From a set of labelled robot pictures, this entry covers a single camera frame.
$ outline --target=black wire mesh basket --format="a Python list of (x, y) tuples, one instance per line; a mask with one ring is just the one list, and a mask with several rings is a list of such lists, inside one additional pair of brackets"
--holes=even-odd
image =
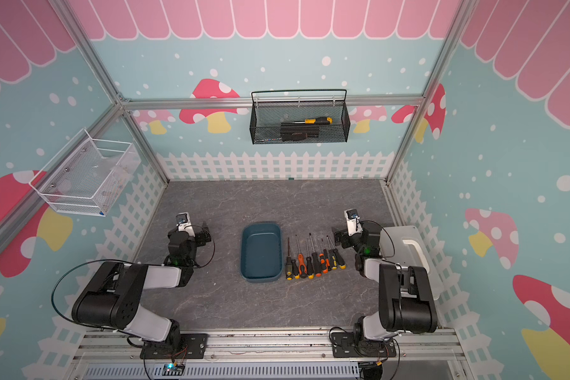
[(254, 91), (251, 99), (254, 144), (348, 140), (345, 89)]

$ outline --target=white picket fence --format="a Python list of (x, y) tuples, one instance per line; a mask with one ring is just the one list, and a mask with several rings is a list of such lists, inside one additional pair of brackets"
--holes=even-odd
[[(127, 203), (120, 205), (120, 216), (112, 217), (114, 226), (111, 230), (104, 230), (106, 241), (95, 245), (97, 256), (92, 260), (133, 258), (164, 188), (158, 174), (145, 165), (143, 172), (137, 174), (137, 181), (132, 186), (133, 192), (125, 194)], [(65, 315), (70, 315), (74, 301), (100, 265), (101, 263), (90, 264), (86, 275), (76, 277), (79, 288), (76, 293), (66, 296), (68, 310)], [(84, 327), (74, 325), (60, 316), (53, 317), (53, 323), (55, 325), (53, 335), (38, 341), (42, 353), (36, 363), (22, 368), (23, 376), (28, 380), (62, 379), (83, 340), (86, 331)]]
[(384, 178), (393, 163), (395, 152), (388, 156), (378, 153), (371, 156), (369, 152), (363, 156), (357, 152), (347, 156), (342, 152), (339, 156), (329, 153), (311, 156), (307, 153), (298, 156), (293, 153), (278, 156), (268, 153), (261, 156), (255, 153), (249, 156), (243, 153), (236, 156), (224, 156), (222, 153), (213, 157), (194, 154), (179, 157), (169, 154), (168, 157), (157, 155), (160, 163), (170, 179), (212, 180), (212, 179), (318, 179), (318, 178)]
[(437, 237), (438, 228), (431, 224), (432, 214), (426, 213), (427, 203), (421, 200), (421, 191), (416, 190), (416, 181), (411, 177), (412, 172), (408, 170), (408, 163), (403, 161), (395, 173), (392, 185), (403, 213), (403, 223), (415, 225), (420, 231), (428, 254), (446, 289), (441, 293), (436, 306), (446, 320), (445, 326), (456, 329), (473, 374), (483, 376), (485, 380), (494, 378), (500, 380), (504, 366), (490, 356), (487, 347), (491, 338), (479, 331), (477, 326), (479, 314), (471, 311), (467, 304), (469, 293), (460, 289), (458, 285), (460, 274), (452, 271), (450, 267), (452, 257), (446, 255), (443, 249), (446, 242)]

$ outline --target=blue tray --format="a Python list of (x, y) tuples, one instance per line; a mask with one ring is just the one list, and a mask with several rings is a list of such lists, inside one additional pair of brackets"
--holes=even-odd
[(273, 282), (283, 271), (281, 229), (274, 223), (245, 227), (241, 239), (241, 275), (251, 283)]

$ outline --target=white wire mesh basket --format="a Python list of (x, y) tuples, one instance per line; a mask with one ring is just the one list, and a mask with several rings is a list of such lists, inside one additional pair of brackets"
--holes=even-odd
[[(61, 152), (75, 141), (80, 142), (74, 151), (58, 164)], [(57, 212), (105, 217), (141, 162), (133, 143), (93, 139), (81, 130), (29, 184)], [(40, 178), (55, 165), (50, 175)]]

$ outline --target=metal bracket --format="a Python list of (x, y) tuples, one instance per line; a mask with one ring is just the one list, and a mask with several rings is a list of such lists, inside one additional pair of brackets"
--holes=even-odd
[(334, 358), (394, 358), (397, 356), (395, 344), (391, 340), (386, 345), (386, 350), (382, 342), (372, 340), (362, 340), (355, 344), (352, 332), (332, 332), (331, 338), (334, 342), (332, 351)]

